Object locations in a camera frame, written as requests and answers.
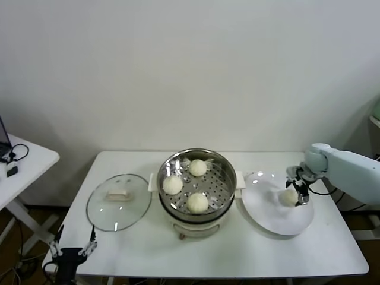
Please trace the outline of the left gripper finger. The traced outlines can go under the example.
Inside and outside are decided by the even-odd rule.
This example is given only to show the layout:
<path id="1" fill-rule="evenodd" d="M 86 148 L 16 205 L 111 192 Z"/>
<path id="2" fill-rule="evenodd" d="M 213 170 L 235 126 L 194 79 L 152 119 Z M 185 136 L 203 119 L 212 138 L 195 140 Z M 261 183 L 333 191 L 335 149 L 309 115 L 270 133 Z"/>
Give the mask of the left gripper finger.
<path id="1" fill-rule="evenodd" d="M 97 247 L 95 226 L 92 227 L 90 241 L 79 252 L 79 256 L 89 257 Z"/>
<path id="2" fill-rule="evenodd" d="M 54 236 L 53 241 L 49 243 L 49 250 L 51 252 L 52 257 L 58 257 L 63 255 L 62 249 L 59 246 L 59 241 L 61 239 L 63 229 L 64 225 L 62 224 L 57 234 Z"/>

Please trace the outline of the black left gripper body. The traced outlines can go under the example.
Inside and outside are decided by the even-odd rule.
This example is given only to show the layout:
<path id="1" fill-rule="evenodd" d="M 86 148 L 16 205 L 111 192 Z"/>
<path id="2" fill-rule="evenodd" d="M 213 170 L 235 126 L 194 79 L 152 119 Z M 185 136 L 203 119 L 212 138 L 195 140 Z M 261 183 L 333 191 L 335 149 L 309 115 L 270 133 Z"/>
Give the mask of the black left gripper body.
<path id="1" fill-rule="evenodd" d="M 81 248 L 64 248 L 56 257 L 56 281 L 74 281 L 77 268 L 86 262 L 87 257 L 79 254 Z"/>

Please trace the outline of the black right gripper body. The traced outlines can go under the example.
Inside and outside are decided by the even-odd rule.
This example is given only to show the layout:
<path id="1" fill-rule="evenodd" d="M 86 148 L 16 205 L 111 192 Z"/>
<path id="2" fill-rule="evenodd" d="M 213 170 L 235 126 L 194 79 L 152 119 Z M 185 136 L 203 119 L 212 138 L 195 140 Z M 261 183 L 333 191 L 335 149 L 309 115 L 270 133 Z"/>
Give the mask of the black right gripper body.
<path id="1" fill-rule="evenodd" d="M 315 183 L 315 174 L 307 166 L 299 166 L 297 168 L 296 174 L 307 185 Z"/>

